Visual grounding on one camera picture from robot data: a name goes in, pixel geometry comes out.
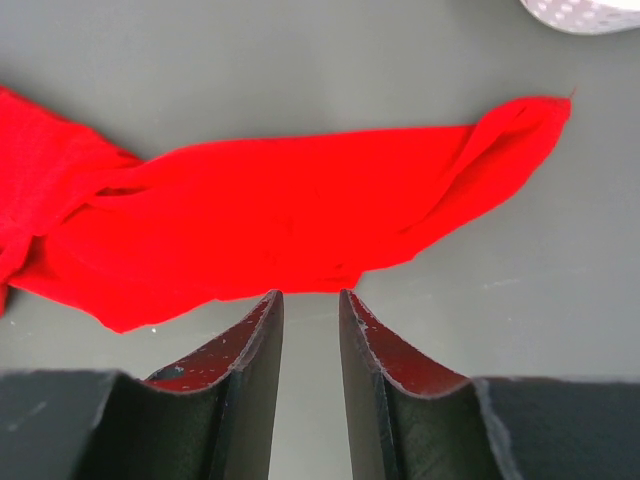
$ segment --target red cloth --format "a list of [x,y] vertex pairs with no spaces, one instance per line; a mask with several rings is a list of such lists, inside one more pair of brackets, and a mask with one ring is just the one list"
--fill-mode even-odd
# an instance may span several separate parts
[[22,288],[126,332],[214,299],[352,288],[511,197],[569,113],[568,99],[523,98],[472,126],[208,143],[144,163],[0,88],[0,297]]

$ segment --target pink polka dot pattern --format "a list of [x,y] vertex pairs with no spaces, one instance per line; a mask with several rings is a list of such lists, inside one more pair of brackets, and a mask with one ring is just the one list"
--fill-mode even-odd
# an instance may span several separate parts
[[634,10],[611,7],[606,0],[520,1],[542,23],[567,33],[600,35],[640,28],[640,0]]

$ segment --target gray table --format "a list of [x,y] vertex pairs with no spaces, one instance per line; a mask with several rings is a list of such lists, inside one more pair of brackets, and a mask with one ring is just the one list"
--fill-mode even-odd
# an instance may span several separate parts
[[[568,95],[554,155],[508,204],[367,275],[380,319],[464,374],[640,373],[640,30],[573,37],[518,0],[3,0],[0,83],[142,156],[207,140],[475,121]],[[26,294],[0,365],[146,376],[253,301],[116,336]],[[337,297],[287,298],[272,473],[348,479]]]

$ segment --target white dotted container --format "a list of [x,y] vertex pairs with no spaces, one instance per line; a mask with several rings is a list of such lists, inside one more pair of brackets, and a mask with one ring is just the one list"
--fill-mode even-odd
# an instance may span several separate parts
[[542,23],[567,33],[600,35],[640,27],[640,0],[520,0]]

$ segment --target cloth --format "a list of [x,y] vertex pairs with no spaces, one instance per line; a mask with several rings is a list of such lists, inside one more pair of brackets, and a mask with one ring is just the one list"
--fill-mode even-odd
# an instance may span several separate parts
[[17,287],[127,332],[214,299],[353,288],[515,194],[569,114],[569,99],[522,98],[476,125],[143,162],[0,88],[0,305]]

